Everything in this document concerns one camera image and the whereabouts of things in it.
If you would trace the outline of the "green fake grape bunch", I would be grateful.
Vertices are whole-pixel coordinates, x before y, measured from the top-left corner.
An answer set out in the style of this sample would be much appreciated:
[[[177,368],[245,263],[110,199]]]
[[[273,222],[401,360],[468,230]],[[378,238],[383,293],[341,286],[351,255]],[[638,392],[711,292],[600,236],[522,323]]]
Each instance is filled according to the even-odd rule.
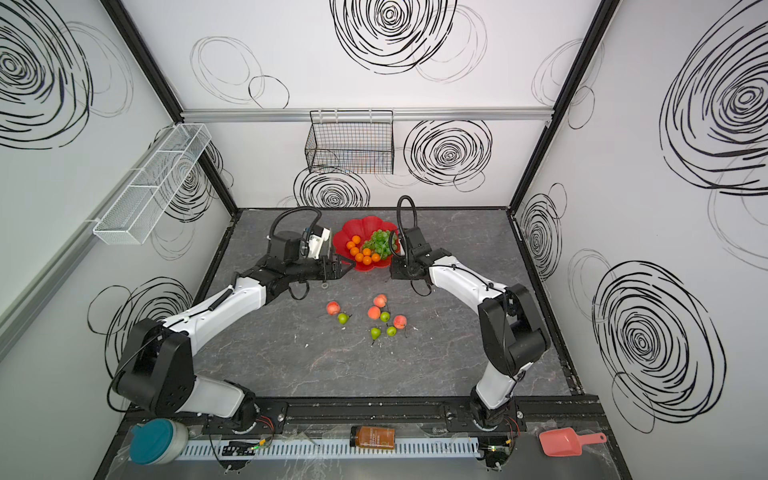
[[[387,230],[377,230],[371,234],[371,237],[363,244],[363,250],[368,251],[368,256],[377,255],[380,260],[389,259],[392,254],[392,245],[390,239],[392,232]]]

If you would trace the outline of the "red flower-shaped fruit bowl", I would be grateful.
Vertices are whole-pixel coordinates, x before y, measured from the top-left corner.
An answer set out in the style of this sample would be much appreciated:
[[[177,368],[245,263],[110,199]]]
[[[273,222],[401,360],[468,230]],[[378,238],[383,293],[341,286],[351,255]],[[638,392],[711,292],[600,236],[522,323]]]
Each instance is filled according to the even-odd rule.
[[[387,230],[392,232],[390,243],[392,245],[393,254],[400,254],[401,247],[397,238],[397,227],[393,223],[384,221],[377,216],[367,216],[362,219],[353,219],[347,221],[343,225],[342,229],[334,235],[333,245],[339,254],[354,261],[355,269],[358,271],[367,272],[375,268],[388,268],[392,262],[390,258],[387,260],[380,260],[378,262],[372,261],[370,265],[364,265],[363,261],[357,262],[355,260],[355,256],[353,256],[350,253],[350,250],[348,250],[346,247],[346,244],[349,241],[352,241],[352,237],[354,235],[359,235],[362,241],[360,244],[355,244],[355,247],[360,250],[359,253],[362,253],[363,244],[371,237],[371,234],[377,230]]]

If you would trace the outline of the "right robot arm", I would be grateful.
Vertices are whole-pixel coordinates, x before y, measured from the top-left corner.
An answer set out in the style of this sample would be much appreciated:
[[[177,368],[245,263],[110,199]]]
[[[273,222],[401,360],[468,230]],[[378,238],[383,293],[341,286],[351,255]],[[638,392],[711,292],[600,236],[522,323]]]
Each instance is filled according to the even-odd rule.
[[[396,255],[390,274],[399,280],[423,280],[477,313],[488,363],[471,390],[469,407],[479,428],[495,428],[508,411],[516,386],[551,346],[531,292],[521,284],[493,282],[443,249],[421,256]]]

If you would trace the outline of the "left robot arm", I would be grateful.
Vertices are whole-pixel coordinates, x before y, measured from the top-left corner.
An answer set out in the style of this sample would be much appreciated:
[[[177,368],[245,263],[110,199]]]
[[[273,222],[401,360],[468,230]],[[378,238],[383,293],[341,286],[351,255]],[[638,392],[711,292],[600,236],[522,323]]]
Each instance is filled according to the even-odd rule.
[[[144,319],[131,329],[108,392],[157,418],[179,413],[213,416],[237,434],[257,423],[255,394],[230,381],[195,371],[195,355],[242,317],[290,290],[293,283],[338,280],[354,263],[334,254],[281,263],[262,257],[237,272],[229,286],[207,300],[162,320]]]

